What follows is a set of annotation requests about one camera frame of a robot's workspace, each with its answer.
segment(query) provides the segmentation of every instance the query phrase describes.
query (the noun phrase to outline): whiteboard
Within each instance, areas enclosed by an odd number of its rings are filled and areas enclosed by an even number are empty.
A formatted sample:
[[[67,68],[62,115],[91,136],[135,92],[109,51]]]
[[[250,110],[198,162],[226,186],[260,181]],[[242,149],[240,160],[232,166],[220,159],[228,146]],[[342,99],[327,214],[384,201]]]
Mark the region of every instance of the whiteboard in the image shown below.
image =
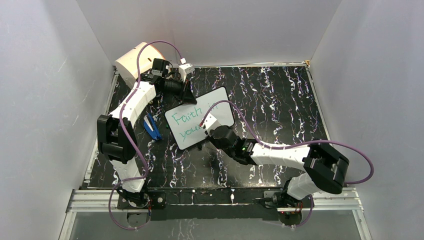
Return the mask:
[[[228,100],[227,90],[221,86],[196,98],[197,104],[183,104],[165,112],[165,118],[175,138],[178,148],[184,150],[206,137],[205,130],[199,126],[206,111],[220,100]],[[221,125],[234,124],[233,111],[230,104],[222,102],[212,111],[213,116]]]

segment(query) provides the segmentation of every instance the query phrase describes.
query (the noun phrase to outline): gray wall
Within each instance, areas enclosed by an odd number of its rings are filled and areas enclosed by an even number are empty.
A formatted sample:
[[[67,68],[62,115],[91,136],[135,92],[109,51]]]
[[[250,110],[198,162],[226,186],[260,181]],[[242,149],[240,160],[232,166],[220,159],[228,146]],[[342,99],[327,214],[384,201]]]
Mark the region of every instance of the gray wall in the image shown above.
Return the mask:
[[[113,68],[74,0],[0,7],[0,233],[57,239]]]
[[[423,238],[423,13],[422,0],[344,0],[311,61],[331,138],[375,164],[357,189],[376,240]],[[366,176],[347,155],[348,179]]]
[[[112,63],[142,41],[167,40],[206,66],[309,60],[341,0],[77,2]]]

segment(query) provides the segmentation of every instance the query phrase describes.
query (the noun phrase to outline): blue stapler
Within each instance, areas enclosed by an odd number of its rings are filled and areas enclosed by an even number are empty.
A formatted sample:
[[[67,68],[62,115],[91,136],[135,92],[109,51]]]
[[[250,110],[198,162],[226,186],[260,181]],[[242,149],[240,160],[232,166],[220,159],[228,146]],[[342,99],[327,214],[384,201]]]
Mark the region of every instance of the blue stapler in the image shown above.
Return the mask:
[[[147,113],[147,115],[144,116],[144,128],[152,139],[156,141],[162,140],[162,136],[159,133],[158,127],[156,126],[155,121],[153,120],[153,117],[150,115],[150,113]]]

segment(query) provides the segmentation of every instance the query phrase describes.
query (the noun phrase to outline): floor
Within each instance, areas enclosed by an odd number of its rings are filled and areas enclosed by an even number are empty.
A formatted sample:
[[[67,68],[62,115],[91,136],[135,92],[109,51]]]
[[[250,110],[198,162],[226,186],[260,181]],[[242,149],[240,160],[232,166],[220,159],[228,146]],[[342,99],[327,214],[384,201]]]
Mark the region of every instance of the floor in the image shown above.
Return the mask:
[[[327,139],[316,99],[305,66],[203,67],[188,76],[195,96],[225,86],[229,99],[246,116],[253,130],[268,143],[293,144],[313,138]],[[130,92],[119,77],[109,111]],[[179,150],[167,128],[165,111],[177,105],[172,97],[155,98],[135,125],[138,146],[149,160],[149,188],[278,187],[300,170],[283,166],[245,166],[216,150],[210,142],[202,150]],[[163,140],[154,141],[143,127],[146,113],[154,116]],[[248,137],[246,128],[234,112],[234,129]],[[95,154],[88,188],[111,188],[118,175],[101,153]]]

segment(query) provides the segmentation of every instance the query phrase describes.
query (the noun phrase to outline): cable connector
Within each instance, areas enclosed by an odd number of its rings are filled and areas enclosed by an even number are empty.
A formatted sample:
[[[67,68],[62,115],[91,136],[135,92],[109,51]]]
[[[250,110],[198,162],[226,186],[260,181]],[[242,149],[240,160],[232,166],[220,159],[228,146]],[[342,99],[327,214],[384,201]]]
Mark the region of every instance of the cable connector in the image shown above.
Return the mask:
[[[187,74],[191,74],[195,71],[195,67],[191,63],[185,63],[178,66],[178,72],[181,75],[181,81],[185,82]]]

